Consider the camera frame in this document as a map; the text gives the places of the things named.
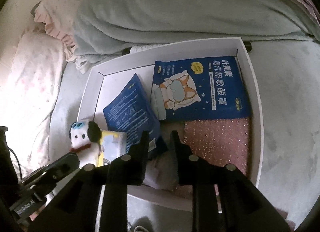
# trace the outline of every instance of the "red collar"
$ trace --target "red collar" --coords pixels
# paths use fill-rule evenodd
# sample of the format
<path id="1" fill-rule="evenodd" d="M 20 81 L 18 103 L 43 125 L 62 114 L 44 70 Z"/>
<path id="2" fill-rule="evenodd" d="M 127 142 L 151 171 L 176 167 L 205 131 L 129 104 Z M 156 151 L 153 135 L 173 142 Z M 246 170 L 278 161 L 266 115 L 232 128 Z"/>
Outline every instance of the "red collar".
<path id="1" fill-rule="evenodd" d="M 79 152 L 81 152 L 81 151 L 83 151 L 83 150 L 85 150 L 85 149 L 88 149 L 88 148 L 90 148 L 91 147 L 91 144 L 86 144 L 86 145 L 82 145 L 81 147 L 79 147 L 79 148 L 71 148 L 70 149 L 70 152 L 72 152 L 72 153 L 79 153 Z"/>

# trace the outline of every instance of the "pink sparkly pouch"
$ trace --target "pink sparkly pouch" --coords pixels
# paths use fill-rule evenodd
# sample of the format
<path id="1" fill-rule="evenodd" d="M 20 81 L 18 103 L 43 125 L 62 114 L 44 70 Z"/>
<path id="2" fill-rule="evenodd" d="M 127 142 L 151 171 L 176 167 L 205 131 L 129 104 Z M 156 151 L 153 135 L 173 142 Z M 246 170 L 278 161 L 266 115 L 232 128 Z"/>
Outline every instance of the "pink sparkly pouch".
<path id="1" fill-rule="evenodd" d="M 249 174 L 250 117 L 222 120 L 195 120 L 185 123 L 184 142 L 192 152 L 210 164 L 233 163 Z"/>

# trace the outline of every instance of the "black plush ear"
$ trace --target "black plush ear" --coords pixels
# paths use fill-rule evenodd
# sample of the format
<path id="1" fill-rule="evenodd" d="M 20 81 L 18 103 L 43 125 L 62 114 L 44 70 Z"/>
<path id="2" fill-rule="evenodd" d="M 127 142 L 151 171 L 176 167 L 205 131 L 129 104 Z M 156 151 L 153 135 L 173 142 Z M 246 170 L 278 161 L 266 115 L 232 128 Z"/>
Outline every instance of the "black plush ear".
<path id="1" fill-rule="evenodd" d="M 101 130 L 98 124 L 94 121 L 89 121 L 88 126 L 88 138 L 90 142 L 99 142 L 101 139 Z"/>
<path id="2" fill-rule="evenodd" d="M 71 128 L 72 128 L 72 125 L 75 124 L 76 122 L 73 122 L 71 125 L 70 125 L 70 129 L 69 129 L 69 138 L 71 139 Z"/>

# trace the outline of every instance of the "plush dog toy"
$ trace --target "plush dog toy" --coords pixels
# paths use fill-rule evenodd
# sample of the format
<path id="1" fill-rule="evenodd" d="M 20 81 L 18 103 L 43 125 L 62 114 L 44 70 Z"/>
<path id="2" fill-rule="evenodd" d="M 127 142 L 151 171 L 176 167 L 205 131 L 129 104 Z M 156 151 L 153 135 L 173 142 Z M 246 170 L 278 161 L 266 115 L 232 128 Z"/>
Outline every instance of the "plush dog toy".
<path id="1" fill-rule="evenodd" d="M 77 154 L 80 168 L 88 163 L 99 165 L 99 156 L 104 150 L 99 144 L 101 136 L 102 131 L 94 121 L 84 119 L 71 125 L 69 131 L 70 152 Z"/>

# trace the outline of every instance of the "blue packet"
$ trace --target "blue packet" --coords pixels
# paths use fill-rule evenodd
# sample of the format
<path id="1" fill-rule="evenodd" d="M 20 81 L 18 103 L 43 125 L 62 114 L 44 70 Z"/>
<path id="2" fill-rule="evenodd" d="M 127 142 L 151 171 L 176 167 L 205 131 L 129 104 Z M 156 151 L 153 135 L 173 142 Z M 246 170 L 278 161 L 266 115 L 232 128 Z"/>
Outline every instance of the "blue packet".
<path id="1" fill-rule="evenodd" d="M 159 120 L 234 119 L 251 114 L 234 57 L 155 62 L 151 106 Z"/>
<path id="2" fill-rule="evenodd" d="M 143 131 L 149 132 L 148 158 L 167 151 L 160 136 L 160 123 L 152 111 L 139 77 L 135 74 L 120 94 L 103 109 L 108 130 L 127 133 L 126 152 L 140 142 Z"/>

